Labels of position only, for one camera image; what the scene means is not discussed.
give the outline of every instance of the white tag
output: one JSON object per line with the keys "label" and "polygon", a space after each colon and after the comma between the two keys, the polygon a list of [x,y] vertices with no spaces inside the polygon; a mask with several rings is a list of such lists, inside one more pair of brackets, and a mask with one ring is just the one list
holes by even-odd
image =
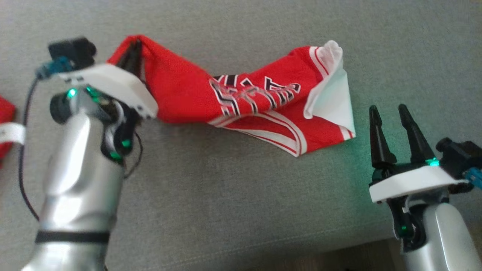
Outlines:
{"label": "white tag", "polygon": [[25,142],[25,126],[14,122],[0,124],[0,144],[5,142],[23,145]]}

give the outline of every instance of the white fabric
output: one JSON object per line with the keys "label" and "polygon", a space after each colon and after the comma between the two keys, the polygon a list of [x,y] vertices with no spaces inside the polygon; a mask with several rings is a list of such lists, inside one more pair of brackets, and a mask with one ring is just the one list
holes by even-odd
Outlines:
{"label": "white fabric", "polygon": [[355,137],[348,77],[343,69],[342,56],[343,50],[335,41],[329,41],[323,47],[310,48],[310,57],[323,80],[309,93],[303,115],[307,119],[317,116],[343,126]]}
{"label": "white fabric", "polygon": [[348,139],[352,138],[350,136],[350,132],[348,131],[347,128],[345,128],[344,126],[341,126],[341,125],[339,125],[339,127],[340,127],[340,131],[341,131],[341,134],[342,134],[344,140],[348,140]]}
{"label": "white fabric", "polygon": [[24,144],[25,142],[25,126],[6,122],[0,125],[0,144],[5,142],[15,142]]}

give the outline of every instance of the red fabric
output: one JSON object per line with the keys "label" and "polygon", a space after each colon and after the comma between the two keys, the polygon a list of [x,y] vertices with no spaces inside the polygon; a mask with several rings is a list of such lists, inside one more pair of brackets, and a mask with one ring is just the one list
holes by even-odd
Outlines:
{"label": "red fabric", "polygon": [[[294,156],[346,139],[340,126],[316,116],[309,120],[303,116],[309,92],[323,80],[323,72],[329,74],[326,63],[317,59],[314,64],[309,46],[296,48],[249,74],[212,77],[151,39],[131,36],[108,62],[117,63],[136,39],[143,44],[146,83],[159,105],[158,118],[165,122],[208,122],[250,134]],[[270,136],[258,131],[267,131]],[[288,139],[297,142],[295,149]]]}
{"label": "red fabric", "polygon": [[[0,96],[0,123],[11,122],[15,113],[15,106]],[[12,147],[11,143],[0,144],[0,161]]]}

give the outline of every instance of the blue connector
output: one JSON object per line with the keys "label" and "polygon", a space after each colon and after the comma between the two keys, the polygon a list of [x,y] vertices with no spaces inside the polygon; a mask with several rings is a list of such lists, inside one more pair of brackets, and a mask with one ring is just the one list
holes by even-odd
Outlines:
{"label": "blue connector", "polygon": [[482,189],[482,171],[476,167],[470,168],[465,173],[465,179],[467,179],[471,184]]}
{"label": "blue connector", "polygon": [[44,63],[40,68],[37,69],[35,72],[37,78],[39,80],[49,79],[52,75],[61,72],[69,72],[73,71],[74,68],[71,65],[68,58],[65,56],[59,57],[54,61]]}

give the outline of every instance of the black cable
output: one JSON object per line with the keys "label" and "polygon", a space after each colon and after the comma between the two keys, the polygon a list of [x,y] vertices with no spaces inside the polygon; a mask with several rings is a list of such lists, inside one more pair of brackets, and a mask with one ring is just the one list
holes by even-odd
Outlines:
{"label": "black cable", "polygon": [[[34,81],[32,82],[32,85],[30,86],[30,89],[28,90],[27,93],[27,100],[25,101],[25,107],[24,107],[24,115],[23,115],[23,120],[22,124],[27,128],[27,122],[28,122],[28,113],[30,111],[30,103],[32,102],[32,96],[35,91],[35,87],[37,87],[37,83],[39,82],[38,78],[35,78]],[[38,221],[39,220],[39,215],[37,215],[37,212],[32,207],[32,204],[28,200],[27,194],[25,193],[25,187],[24,187],[24,153],[25,153],[25,142],[23,145],[20,146],[20,151],[18,154],[18,185],[20,187],[20,193],[22,194],[22,198],[24,199],[25,205],[27,205],[28,210],[31,212],[33,217]]]}
{"label": "black cable", "polygon": [[137,134],[137,132],[134,132],[134,136],[137,138],[137,142],[139,142],[139,149],[140,149],[139,156],[137,157],[137,161],[135,161],[135,164],[132,166],[129,172],[127,172],[127,174],[124,175],[124,179],[128,179],[132,175],[134,170],[136,170],[136,168],[140,165],[141,159],[142,159],[142,153],[144,152],[144,146],[142,146],[141,137],[139,136],[139,134]]}

